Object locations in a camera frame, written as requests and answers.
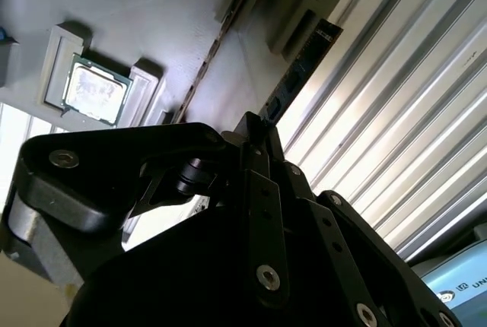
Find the screw hole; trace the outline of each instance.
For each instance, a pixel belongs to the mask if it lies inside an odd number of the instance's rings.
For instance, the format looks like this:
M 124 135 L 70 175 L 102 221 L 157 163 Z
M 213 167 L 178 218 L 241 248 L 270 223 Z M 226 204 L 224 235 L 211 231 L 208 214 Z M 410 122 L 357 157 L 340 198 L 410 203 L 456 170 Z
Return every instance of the screw hole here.
M 343 248 L 336 242 L 333 243 L 333 248 L 338 252 L 343 251 Z
M 268 221 L 272 219 L 272 215 L 265 209 L 262 211 L 262 216 Z
M 272 283 L 274 282 L 274 275 L 272 275 L 272 273 L 270 271 L 265 271 L 263 273 L 263 277 L 269 282 L 269 283 Z

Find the bolt head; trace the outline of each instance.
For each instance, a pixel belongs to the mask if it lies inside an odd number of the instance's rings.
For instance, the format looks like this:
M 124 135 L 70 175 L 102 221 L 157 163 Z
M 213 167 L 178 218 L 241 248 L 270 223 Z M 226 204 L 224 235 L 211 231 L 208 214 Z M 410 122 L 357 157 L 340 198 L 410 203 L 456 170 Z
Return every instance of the bolt head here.
M 49 161 L 62 169 L 73 169 L 79 165 L 78 155 L 73 151 L 55 150 L 49 154 Z
M 281 287 L 281 279 L 277 272 L 269 265 L 261 265 L 256 270 L 257 280 L 270 291 L 276 291 Z
M 450 318 L 448 318 L 448 316 L 446 314 L 444 314 L 443 312 L 440 312 L 440 318 L 441 320 L 443 321 L 443 323 L 447 326 L 447 327 L 455 327 L 454 323 L 451 321 Z
M 291 165 L 291 171 L 294 175 L 301 175 L 301 170 L 295 165 Z
M 340 200 L 340 198 L 336 195 L 332 195 L 332 200 L 333 200 L 333 203 L 335 203 L 335 205 L 342 205 L 342 201 Z

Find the cpu processor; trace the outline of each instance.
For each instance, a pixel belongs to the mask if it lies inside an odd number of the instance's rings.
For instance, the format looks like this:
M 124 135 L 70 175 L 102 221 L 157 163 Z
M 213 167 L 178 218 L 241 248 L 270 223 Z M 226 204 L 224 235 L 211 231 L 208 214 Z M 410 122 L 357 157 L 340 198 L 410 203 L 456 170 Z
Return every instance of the cpu processor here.
M 73 55 L 62 105 L 108 125 L 116 125 L 131 84 L 129 78 Z

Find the metal garage door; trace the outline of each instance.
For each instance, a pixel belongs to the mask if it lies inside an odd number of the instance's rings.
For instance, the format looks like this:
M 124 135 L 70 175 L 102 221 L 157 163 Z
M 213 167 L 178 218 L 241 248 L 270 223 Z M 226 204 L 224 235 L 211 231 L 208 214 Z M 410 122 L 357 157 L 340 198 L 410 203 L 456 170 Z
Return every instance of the metal garage door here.
M 343 35 L 279 123 L 286 156 L 408 258 L 485 207 L 487 0 L 346 0 L 331 20 Z

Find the metal linkage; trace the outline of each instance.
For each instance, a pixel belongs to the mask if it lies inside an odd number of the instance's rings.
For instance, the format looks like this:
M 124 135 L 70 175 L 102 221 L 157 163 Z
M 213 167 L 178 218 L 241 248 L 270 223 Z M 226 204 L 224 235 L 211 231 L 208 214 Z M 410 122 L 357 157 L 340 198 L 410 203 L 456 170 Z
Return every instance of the metal linkage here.
M 123 252 L 128 217 L 195 194 L 208 209 Z M 275 127 L 252 113 L 223 137 L 187 124 L 29 140 L 0 245 L 81 288 L 68 327 L 152 325 L 161 311 L 180 322 L 460 327 L 344 198 L 312 193 Z

